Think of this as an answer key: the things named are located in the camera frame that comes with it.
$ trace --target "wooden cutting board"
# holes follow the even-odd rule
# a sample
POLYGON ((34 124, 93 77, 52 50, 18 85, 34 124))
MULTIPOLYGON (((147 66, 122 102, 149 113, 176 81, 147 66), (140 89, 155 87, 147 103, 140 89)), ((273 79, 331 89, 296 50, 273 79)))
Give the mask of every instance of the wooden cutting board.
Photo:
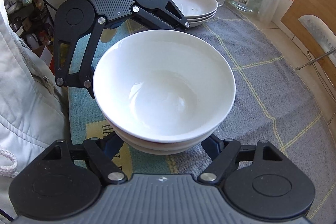
MULTIPOLYGON (((319 17, 336 34, 336 0, 295 0, 290 6, 281 22, 287 26, 297 38, 306 46, 315 58, 325 52, 306 28, 299 22, 303 15, 314 15, 319 17)), ((329 79, 336 86, 336 67, 329 57, 318 61, 329 79)))

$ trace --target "person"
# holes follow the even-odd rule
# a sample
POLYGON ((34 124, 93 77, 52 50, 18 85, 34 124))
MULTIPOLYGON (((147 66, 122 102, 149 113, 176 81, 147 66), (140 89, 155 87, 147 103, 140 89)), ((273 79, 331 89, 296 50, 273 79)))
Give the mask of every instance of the person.
MULTIPOLYGON (((12 31, 0 0, 0 209, 10 217, 11 181, 57 139, 70 139, 67 91, 12 31)), ((0 223, 9 221, 0 214, 0 223)))

